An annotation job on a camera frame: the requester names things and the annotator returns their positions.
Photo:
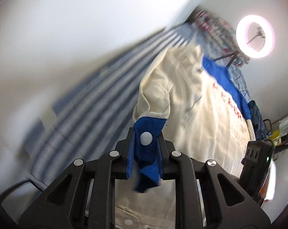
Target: ring light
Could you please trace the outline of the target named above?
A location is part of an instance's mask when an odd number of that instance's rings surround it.
[[[265,34],[265,43],[261,50],[255,51],[248,42],[248,30],[255,22],[261,26]],[[265,18],[258,15],[248,15],[240,20],[236,27],[236,41],[241,51],[251,58],[268,56],[274,49],[275,34],[271,24]]]

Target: dark blue fabric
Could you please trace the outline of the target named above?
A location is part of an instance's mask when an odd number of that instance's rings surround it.
[[[266,128],[260,110],[256,105],[256,102],[248,102],[248,107],[251,114],[251,122],[254,129],[254,134],[256,136],[256,140],[267,139]]]
[[[158,136],[165,125],[166,119],[141,117],[134,124],[134,141],[128,154],[128,178],[131,174],[133,157],[138,166],[139,181],[135,188],[136,191],[143,193],[147,189],[156,187],[159,184],[160,174],[162,173],[161,156],[158,153]],[[144,132],[149,132],[153,139],[151,143],[144,146],[140,142],[140,136]]]
[[[225,91],[231,94],[243,117],[246,120],[250,120],[251,115],[248,104],[243,95],[231,82],[227,68],[217,65],[213,60],[210,60],[207,57],[203,57],[202,65],[205,70],[216,79],[218,84],[221,85]]]

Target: wire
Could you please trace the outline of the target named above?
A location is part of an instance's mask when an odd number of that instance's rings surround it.
[[[246,90],[241,90],[240,93],[243,92],[243,91],[246,92],[246,93],[244,94],[244,97],[245,97],[245,96],[247,95],[247,91],[246,91]]]
[[[248,41],[247,44],[249,44],[251,41],[253,41],[256,37],[260,36],[260,34],[258,33],[256,36],[254,36],[251,40]]]
[[[233,56],[233,55],[235,55],[235,54],[236,54],[236,52],[229,53],[229,54],[227,54],[227,55],[224,55],[224,56],[221,56],[221,57],[219,57],[219,58],[213,59],[213,61],[217,61],[217,60],[220,60],[220,59],[224,59],[224,58],[227,58],[227,57],[231,57],[231,56]]]
[[[34,185],[37,189],[39,189],[41,192],[43,192],[43,190],[38,186],[36,185],[32,180],[28,179],[28,180],[24,180],[24,181],[21,181],[13,186],[11,186],[10,188],[6,189],[4,192],[2,192],[0,194],[0,203],[2,203],[4,201],[4,199],[11,193],[13,192],[15,189],[21,187],[23,184],[25,183],[31,183],[32,185]]]
[[[268,132],[266,132],[266,134],[269,135],[271,133],[271,131],[272,131],[272,123],[271,123],[270,119],[263,120],[265,128],[267,128],[267,126],[265,124],[265,121],[269,121],[269,124],[270,124],[270,130]]]

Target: white button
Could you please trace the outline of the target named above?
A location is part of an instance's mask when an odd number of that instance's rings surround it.
[[[125,219],[124,223],[125,223],[126,226],[131,226],[133,224],[131,219]]]
[[[144,132],[140,136],[140,142],[142,145],[147,146],[149,145],[153,140],[153,136],[149,132]]]

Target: blue striped fabric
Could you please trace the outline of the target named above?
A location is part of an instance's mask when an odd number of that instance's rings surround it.
[[[53,128],[42,133],[29,151],[29,172],[49,185],[74,159],[94,160],[114,149],[134,124],[132,111],[139,83],[163,49],[191,42],[204,46],[206,55],[219,56],[200,34],[189,24],[160,32],[109,62],[69,92],[53,105],[57,114]],[[247,94],[242,75],[238,80],[234,84]]]

